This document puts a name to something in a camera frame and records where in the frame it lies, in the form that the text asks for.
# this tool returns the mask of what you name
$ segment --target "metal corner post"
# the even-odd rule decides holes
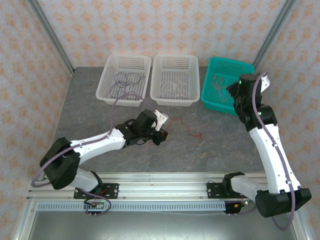
[[[54,48],[56,49],[57,53],[59,54],[64,66],[72,75],[75,72],[74,67],[72,66],[71,61],[69,60],[64,48],[62,47],[57,35],[54,32],[54,29],[50,25],[43,9],[41,8],[38,0],[27,0],[30,7],[34,11],[34,14],[37,16],[38,20],[40,21],[43,30],[49,37],[51,43],[53,44]]]
[[[257,54],[257,56],[255,57],[255,59],[253,61],[252,65],[254,66],[254,69],[257,69],[260,66],[264,57],[267,55],[269,48],[271,47],[273,41],[275,40],[278,32],[280,31],[281,27],[285,23],[287,17],[289,16],[289,14],[290,14],[290,12],[296,2],[297,2],[297,0],[286,0],[286,2],[284,3],[278,17],[276,18],[273,26],[271,27],[268,35],[266,36],[266,38],[265,38],[265,40],[259,50],[259,53]]]

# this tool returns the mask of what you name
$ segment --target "basket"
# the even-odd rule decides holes
[[[234,99],[226,88],[237,82],[241,74],[253,74],[254,72],[254,66],[249,63],[223,57],[212,57],[201,93],[204,107],[236,115]]]
[[[112,54],[108,57],[95,96],[107,104],[114,104],[118,97],[135,93],[146,95],[151,58],[143,55]],[[129,95],[116,102],[119,106],[139,107],[142,100]]]
[[[200,99],[198,58],[185,54],[154,57],[150,97],[159,105],[191,106]]]

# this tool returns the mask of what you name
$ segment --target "gray tabletop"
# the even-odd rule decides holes
[[[207,67],[200,67],[202,89]],[[110,129],[111,106],[96,98],[96,90],[103,67],[77,67],[62,109],[55,138],[69,141],[85,139]],[[99,173],[152,173],[152,172],[262,172],[259,153],[245,126],[237,116],[204,108],[201,100],[190,107],[159,106],[150,96],[149,75],[146,100],[161,113],[169,116],[169,122],[182,117],[192,133],[179,121],[168,130],[169,136],[160,146],[133,145],[118,151],[110,151],[92,158],[81,165],[87,171]],[[148,106],[116,106],[115,124],[135,119]]]

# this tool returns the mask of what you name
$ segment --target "wallpaper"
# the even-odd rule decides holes
[[[26,0],[0,1],[0,239],[13,239],[70,76]]]
[[[252,63],[285,0],[39,0],[74,67],[110,54]]]
[[[271,85],[263,94],[278,119],[283,147],[302,187],[314,239],[320,236],[320,4],[300,0],[260,67]]]

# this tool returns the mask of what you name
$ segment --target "patterned wallpaper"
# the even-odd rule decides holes
[[[252,63],[285,0],[39,0],[74,67],[110,54]]]
[[[264,101],[275,111],[287,157],[310,188],[308,223],[320,236],[320,4],[300,0],[260,67],[271,85]]]
[[[69,74],[26,0],[0,1],[0,239],[13,239]]]

